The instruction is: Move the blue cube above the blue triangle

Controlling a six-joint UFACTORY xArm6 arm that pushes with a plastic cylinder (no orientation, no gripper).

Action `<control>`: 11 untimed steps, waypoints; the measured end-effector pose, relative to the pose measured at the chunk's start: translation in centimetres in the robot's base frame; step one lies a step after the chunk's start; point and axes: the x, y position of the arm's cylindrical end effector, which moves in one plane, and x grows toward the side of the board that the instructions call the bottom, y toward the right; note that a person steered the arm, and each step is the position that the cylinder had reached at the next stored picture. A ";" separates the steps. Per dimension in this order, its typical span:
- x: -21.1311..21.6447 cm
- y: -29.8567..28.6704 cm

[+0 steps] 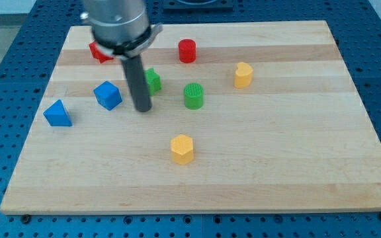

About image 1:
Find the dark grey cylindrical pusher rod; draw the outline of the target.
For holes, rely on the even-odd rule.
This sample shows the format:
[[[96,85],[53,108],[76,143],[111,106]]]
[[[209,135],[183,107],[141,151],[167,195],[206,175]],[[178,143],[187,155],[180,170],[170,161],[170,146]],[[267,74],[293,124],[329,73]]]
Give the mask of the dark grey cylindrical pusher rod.
[[[152,102],[141,55],[122,59],[121,62],[134,108],[138,112],[150,111]]]

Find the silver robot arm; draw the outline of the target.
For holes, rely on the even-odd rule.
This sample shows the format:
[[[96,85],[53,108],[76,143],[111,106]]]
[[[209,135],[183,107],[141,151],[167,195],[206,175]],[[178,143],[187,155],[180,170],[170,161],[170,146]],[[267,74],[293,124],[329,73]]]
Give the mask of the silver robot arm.
[[[81,20],[90,24],[97,48],[121,61],[134,107],[152,108],[141,54],[154,42],[163,25],[151,25],[142,0],[82,0]]]

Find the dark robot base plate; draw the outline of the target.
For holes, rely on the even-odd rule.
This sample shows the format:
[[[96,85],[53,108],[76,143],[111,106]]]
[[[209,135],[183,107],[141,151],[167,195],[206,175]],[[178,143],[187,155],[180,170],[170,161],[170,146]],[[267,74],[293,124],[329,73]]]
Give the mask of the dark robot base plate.
[[[234,0],[162,0],[165,10],[230,10]]]

